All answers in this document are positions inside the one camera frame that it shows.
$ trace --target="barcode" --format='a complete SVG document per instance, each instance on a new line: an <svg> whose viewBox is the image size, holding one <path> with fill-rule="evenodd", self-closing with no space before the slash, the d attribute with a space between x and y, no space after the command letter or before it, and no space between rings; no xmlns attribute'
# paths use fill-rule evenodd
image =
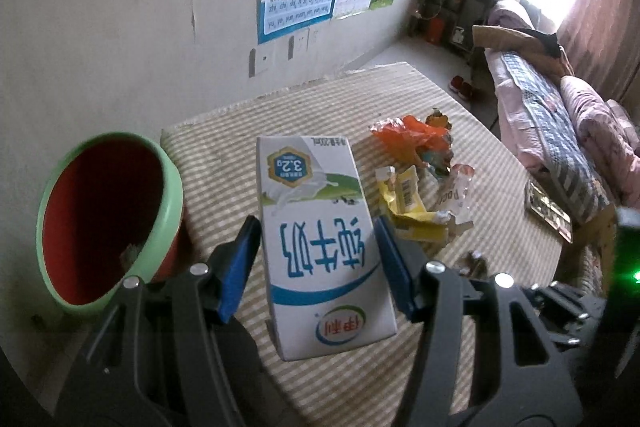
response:
<svg viewBox="0 0 640 427"><path fill-rule="evenodd" d="M402 182L402 206L404 206L406 210L409 210L414 203L411 194L411 185L411 180L404 180Z"/></svg>

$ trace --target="white wall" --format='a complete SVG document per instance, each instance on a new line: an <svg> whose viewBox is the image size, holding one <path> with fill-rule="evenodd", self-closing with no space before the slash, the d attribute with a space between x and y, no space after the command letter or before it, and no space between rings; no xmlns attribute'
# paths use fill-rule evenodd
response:
<svg viewBox="0 0 640 427"><path fill-rule="evenodd" d="M0 343L18 373L33 372L44 346L28 317L56 315L34 229L65 152L108 130L158 137L198 113L331 73L395 38L410 2L323 23L305 61L287 63L280 39L276 65L249 79L257 0L2 0Z"/></svg>

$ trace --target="yellow wrapper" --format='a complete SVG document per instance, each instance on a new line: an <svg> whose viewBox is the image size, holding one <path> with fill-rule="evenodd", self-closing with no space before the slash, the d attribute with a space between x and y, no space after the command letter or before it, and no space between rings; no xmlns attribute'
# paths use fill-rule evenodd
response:
<svg viewBox="0 0 640 427"><path fill-rule="evenodd" d="M401 174L393 167L376 170L380 192L380 212L387 215L401 239L425 243L446 243L449 239L451 213L428 212L418 194L415 166Z"/></svg>

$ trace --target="white milk carton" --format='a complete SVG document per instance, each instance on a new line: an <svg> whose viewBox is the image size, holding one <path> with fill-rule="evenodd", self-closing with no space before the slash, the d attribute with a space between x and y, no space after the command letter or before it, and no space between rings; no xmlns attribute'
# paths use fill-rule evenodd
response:
<svg viewBox="0 0 640 427"><path fill-rule="evenodd" d="M260 136L257 168L280 357L320 357L394 335L396 317L347 139Z"/></svg>

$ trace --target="plastic wrapper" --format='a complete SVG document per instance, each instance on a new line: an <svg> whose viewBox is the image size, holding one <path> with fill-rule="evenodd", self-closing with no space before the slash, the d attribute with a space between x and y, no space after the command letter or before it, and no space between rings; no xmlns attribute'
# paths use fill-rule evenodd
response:
<svg viewBox="0 0 640 427"><path fill-rule="evenodd" d="M380 192L380 212L388 216L401 239L425 243L446 243L452 214L429 212L418 194L415 166L401 174L393 167L376 169Z"/></svg>
<svg viewBox="0 0 640 427"><path fill-rule="evenodd" d="M469 279L486 279L488 276L486 259L479 250L472 250L458 257L453 268L462 277Z"/></svg>
<svg viewBox="0 0 640 427"><path fill-rule="evenodd" d="M453 165L451 175L439 192L436 210L446 210L453 214L455 219L450 227L452 235L460 235L465 230L473 228L469 191L475 174L472 166Z"/></svg>
<svg viewBox="0 0 640 427"><path fill-rule="evenodd" d="M435 110L421 122L412 115L376 122L371 133L396 160L426 168L442 179L449 174L453 139L449 118Z"/></svg>

